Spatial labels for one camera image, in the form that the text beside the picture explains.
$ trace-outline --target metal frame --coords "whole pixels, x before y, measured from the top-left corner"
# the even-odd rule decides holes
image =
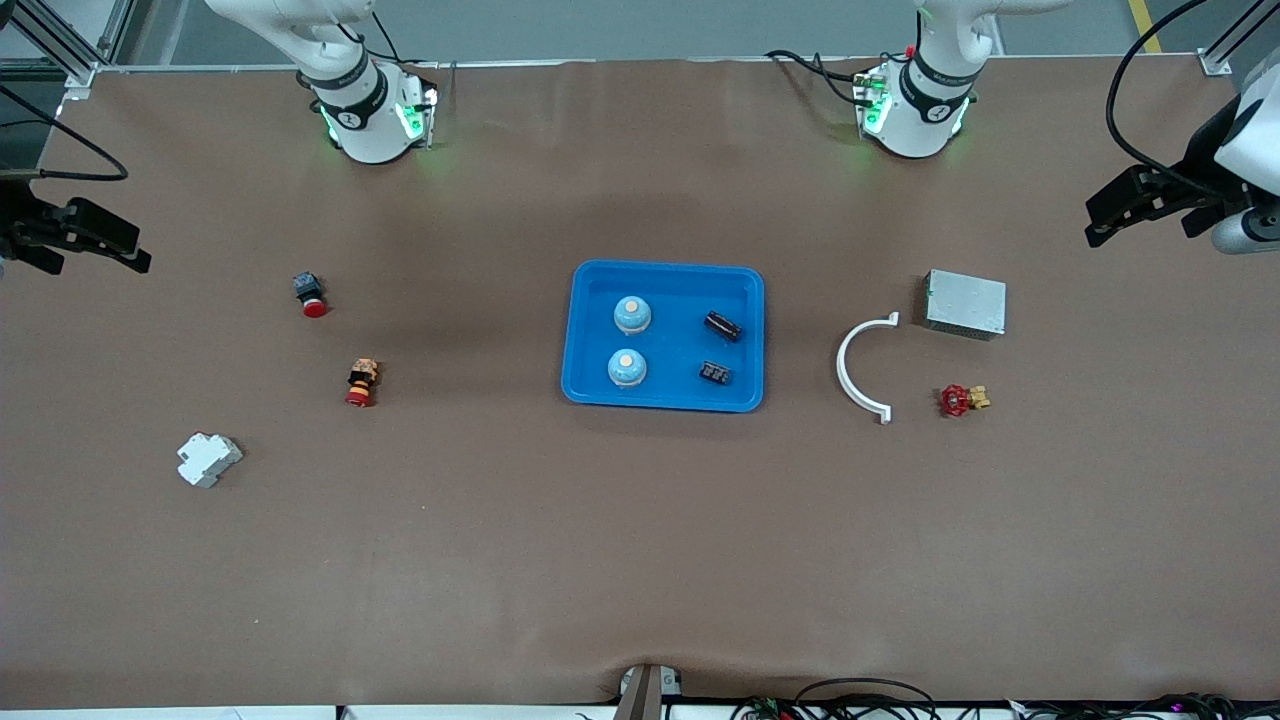
[[[67,73],[69,90],[87,88],[106,59],[44,0],[18,0],[10,20],[46,58]]]
[[[658,720],[662,712],[662,667],[640,665],[639,673],[632,670],[613,720]]]
[[[120,38],[124,37],[125,28],[133,24],[132,20],[138,8],[140,0],[115,0],[111,15],[106,19],[106,27],[102,28],[102,36],[97,38],[97,50],[105,55],[108,61],[116,60],[120,51]]]
[[[1254,0],[1253,5],[1242,13],[1226,28],[1226,32],[1213,41],[1213,45],[1210,45],[1207,49],[1197,47],[1196,55],[1199,56],[1201,68],[1203,68],[1204,74],[1210,77],[1231,74],[1231,63],[1229,61],[1231,53],[1235,53],[1235,49],[1243,45],[1276,12],[1280,12],[1280,0]],[[1254,14],[1260,14],[1258,19],[1245,27],[1245,22],[1253,18]]]

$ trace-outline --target brown table surface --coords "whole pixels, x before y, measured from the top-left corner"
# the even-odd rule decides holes
[[[794,67],[440,73],[438,146],[388,167],[332,150],[288,73],[100,76],[65,119],[131,178],[38,192],[155,264],[0,283],[0,705],[577,702],[641,660],[690,693],[1280,693],[1280,256],[1176,220],[1085,246],[1129,164],[1114,67],[993,61],[924,161]],[[1172,160],[1230,94],[1139,59],[1121,123]],[[67,138],[49,165],[96,167]],[[758,269],[759,410],[564,400],[591,258]],[[881,427],[833,351],[918,314],[931,268],[1007,282],[1009,334],[860,338]],[[993,406],[940,418],[952,382]],[[214,489],[175,474],[193,430],[246,451]]]

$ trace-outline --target black electronic component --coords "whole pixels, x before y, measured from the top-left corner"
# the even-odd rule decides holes
[[[716,331],[730,342],[737,342],[737,338],[742,337],[742,328],[714,310],[707,314],[707,319],[703,320],[703,324]]]
[[[56,275],[63,256],[51,249],[102,255],[134,273],[151,268],[138,228],[110,210],[83,197],[59,208],[32,195],[26,182],[0,182],[0,258]]]
[[[1172,165],[1174,173],[1155,165],[1133,165],[1096,192],[1084,204],[1092,223],[1084,231],[1089,247],[1100,247],[1129,225],[1183,210],[1190,210],[1183,218],[1183,232],[1197,237],[1226,217],[1263,204],[1265,191],[1213,161],[1235,122],[1239,102],[1236,96],[1196,131],[1183,159]],[[1194,184],[1179,178],[1190,178]],[[1199,190],[1206,186],[1213,195]]]
[[[698,374],[713,383],[727,386],[733,372],[724,365],[717,365],[710,360],[703,360],[703,369],[699,370]]]

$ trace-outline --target red valve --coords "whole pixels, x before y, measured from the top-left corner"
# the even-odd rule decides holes
[[[942,411],[947,415],[959,418],[969,411],[969,391],[961,386],[947,386],[942,388],[938,405],[942,406]]]

